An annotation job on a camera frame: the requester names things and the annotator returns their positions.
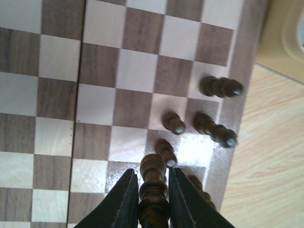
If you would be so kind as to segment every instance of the beige object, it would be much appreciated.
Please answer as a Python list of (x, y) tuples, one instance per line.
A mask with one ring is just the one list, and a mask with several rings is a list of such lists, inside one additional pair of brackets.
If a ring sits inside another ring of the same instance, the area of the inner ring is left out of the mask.
[(304, 224), (304, 86), (255, 66), (222, 215), (235, 227)]
[(265, 21), (256, 62), (304, 82), (304, 48), (300, 39), (304, 0), (273, 0)]

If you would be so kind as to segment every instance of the brown pawn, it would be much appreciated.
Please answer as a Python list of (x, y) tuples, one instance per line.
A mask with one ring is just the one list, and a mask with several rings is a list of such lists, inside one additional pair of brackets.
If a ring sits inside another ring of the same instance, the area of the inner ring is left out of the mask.
[(186, 130), (185, 123), (175, 112), (167, 112), (162, 117), (162, 125), (173, 134), (182, 134)]
[(164, 159), (168, 168), (176, 166), (177, 158), (173, 147), (168, 141), (159, 139), (155, 145), (155, 152)]
[(196, 113), (193, 125), (198, 133), (210, 135), (213, 141), (219, 143), (224, 148), (235, 147), (237, 145), (237, 135), (235, 132), (223, 125), (216, 125), (207, 114)]
[(167, 185), (163, 182), (166, 174), (165, 161), (158, 154), (146, 155), (140, 166), (144, 184), (139, 189), (141, 202), (138, 205), (138, 219), (143, 228), (168, 228), (170, 205)]
[(205, 77), (199, 84), (199, 90), (206, 96), (234, 97), (243, 93), (243, 86), (238, 81), (222, 77)]
[(203, 185), (200, 182), (200, 180), (194, 176), (194, 175), (189, 175), (188, 179), (191, 181), (191, 183), (195, 186), (195, 188), (198, 190), (198, 192), (201, 194), (201, 196), (204, 198), (204, 200), (213, 208), (216, 210), (215, 204), (211, 200), (211, 196), (209, 193), (203, 191)]

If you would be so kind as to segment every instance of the held chess piece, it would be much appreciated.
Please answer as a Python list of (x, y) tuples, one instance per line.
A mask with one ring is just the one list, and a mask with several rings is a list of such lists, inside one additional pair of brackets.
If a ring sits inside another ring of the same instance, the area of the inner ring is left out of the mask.
[(237, 135), (235, 132), (223, 125), (216, 125), (207, 114), (196, 113), (193, 125), (198, 133), (210, 135), (213, 141), (219, 143), (224, 148), (231, 148), (237, 145)]
[(243, 86), (238, 81), (222, 77), (205, 77), (199, 84), (199, 90), (206, 96), (234, 97), (243, 93)]
[(168, 141), (159, 139), (155, 145), (155, 152), (166, 162), (168, 168), (176, 166), (177, 158), (174, 154), (173, 147)]
[(170, 205), (167, 185), (163, 182), (166, 164), (161, 156), (146, 155), (140, 166), (144, 184), (139, 189), (141, 202), (138, 205), (138, 219), (143, 228), (168, 228)]
[(185, 123), (175, 112), (167, 112), (162, 118), (162, 125), (173, 134), (182, 134), (186, 130)]
[(200, 182), (200, 180), (194, 176), (194, 175), (189, 175), (188, 179), (192, 182), (192, 184), (196, 187), (198, 192), (201, 194), (201, 196), (204, 198), (204, 200), (214, 209), (216, 210), (215, 204), (211, 200), (211, 196), (209, 193), (203, 191), (203, 185)]

